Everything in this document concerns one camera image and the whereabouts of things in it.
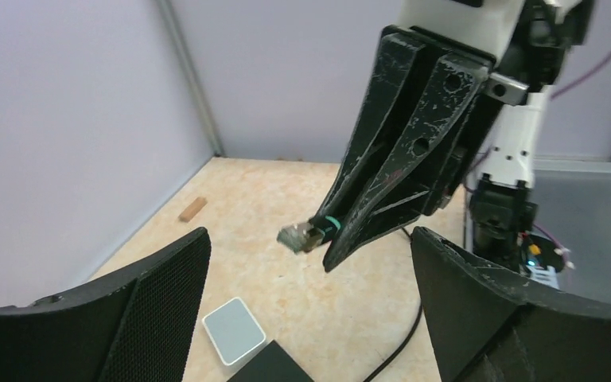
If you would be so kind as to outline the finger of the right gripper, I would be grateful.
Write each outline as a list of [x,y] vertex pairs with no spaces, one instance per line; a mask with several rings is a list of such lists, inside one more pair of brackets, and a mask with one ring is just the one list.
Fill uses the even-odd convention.
[[428,213],[464,158],[454,144],[489,65],[457,54],[379,55],[359,121],[322,216],[340,227],[323,259],[354,251]]
[[347,151],[310,224],[400,224],[443,198],[443,43],[383,29]]

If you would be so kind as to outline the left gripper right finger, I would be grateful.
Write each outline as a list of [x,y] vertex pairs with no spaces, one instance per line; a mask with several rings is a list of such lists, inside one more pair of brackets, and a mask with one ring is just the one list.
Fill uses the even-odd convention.
[[557,290],[417,227],[414,273],[444,381],[611,381],[611,304]]

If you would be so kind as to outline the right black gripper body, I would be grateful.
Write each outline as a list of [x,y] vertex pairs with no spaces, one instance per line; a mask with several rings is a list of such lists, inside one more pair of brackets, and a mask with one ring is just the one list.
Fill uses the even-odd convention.
[[490,75],[526,85],[555,83],[567,53],[582,45],[594,1],[405,1],[397,25],[485,57]]

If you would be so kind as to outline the black network switch box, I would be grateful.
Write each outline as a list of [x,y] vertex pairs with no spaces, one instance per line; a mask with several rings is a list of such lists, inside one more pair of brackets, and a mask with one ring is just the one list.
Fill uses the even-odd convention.
[[314,379],[277,341],[271,341],[228,382],[314,382]]

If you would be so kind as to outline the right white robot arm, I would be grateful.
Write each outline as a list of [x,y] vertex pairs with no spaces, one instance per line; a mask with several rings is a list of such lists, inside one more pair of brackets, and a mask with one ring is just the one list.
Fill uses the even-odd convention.
[[477,255],[514,271],[536,261],[535,145],[564,60],[586,39],[592,1],[405,1],[383,28],[337,176],[278,241],[354,251],[444,208],[471,170]]

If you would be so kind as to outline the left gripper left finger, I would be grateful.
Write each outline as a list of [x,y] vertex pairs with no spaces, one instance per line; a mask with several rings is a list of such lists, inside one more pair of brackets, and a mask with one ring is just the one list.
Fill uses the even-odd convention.
[[0,307],[0,381],[180,381],[212,246],[196,228],[152,255]]

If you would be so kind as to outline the grey card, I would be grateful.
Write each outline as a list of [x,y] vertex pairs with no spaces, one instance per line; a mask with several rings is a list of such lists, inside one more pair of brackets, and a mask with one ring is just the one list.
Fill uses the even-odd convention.
[[220,362],[238,368],[267,344],[267,335],[246,302],[234,297],[202,318]]

